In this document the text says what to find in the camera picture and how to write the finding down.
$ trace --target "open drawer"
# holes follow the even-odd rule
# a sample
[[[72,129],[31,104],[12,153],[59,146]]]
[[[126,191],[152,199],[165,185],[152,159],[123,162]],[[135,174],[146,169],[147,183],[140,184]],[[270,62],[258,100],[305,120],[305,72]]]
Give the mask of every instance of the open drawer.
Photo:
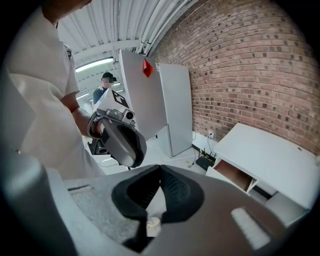
[[[250,175],[224,160],[220,160],[214,169],[246,192],[256,183],[256,180]]]

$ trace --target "ceiling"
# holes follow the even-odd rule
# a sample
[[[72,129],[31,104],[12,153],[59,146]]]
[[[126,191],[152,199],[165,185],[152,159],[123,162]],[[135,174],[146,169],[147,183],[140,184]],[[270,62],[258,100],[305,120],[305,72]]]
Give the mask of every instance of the ceiling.
[[[121,83],[114,89],[124,90],[119,50],[137,52],[143,45],[143,51],[151,34],[161,32],[163,27],[157,37],[159,41],[195,2],[197,0],[93,0],[61,20],[58,24],[59,36],[71,47],[76,68],[103,58],[114,58],[114,63],[76,73],[80,88],[77,96],[89,93],[87,99],[92,99],[92,93],[107,71]]]

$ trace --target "white shirt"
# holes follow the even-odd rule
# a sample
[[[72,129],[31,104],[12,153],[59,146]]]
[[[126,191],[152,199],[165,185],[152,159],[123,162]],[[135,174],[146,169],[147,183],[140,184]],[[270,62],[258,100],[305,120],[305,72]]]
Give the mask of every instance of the white shirt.
[[[14,85],[36,114],[21,152],[57,169],[64,180],[104,175],[85,149],[70,110],[60,101],[79,91],[75,64],[41,9],[21,28],[6,64]]]

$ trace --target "floor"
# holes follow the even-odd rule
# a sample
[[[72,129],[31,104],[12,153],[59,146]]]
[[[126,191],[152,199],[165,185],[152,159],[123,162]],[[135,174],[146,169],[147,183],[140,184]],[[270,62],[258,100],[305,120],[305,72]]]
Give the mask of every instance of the floor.
[[[158,139],[153,137],[146,142],[147,151],[145,158],[141,164],[146,165],[170,165],[179,168],[184,168],[198,174],[206,174],[206,171],[198,165],[192,163],[198,159],[198,152],[194,148],[189,148],[186,151],[170,158],[159,147]],[[118,165],[118,162],[109,155],[94,155],[96,162],[102,167],[106,175],[116,174],[127,171],[127,167]]]

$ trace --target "brick wall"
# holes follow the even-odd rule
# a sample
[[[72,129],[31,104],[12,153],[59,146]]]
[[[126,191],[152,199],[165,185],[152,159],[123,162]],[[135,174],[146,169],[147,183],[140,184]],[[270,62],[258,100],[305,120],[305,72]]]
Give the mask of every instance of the brick wall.
[[[152,57],[189,68],[195,131],[219,141],[240,122],[320,153],[319,66],[276,4],[200,0]]]

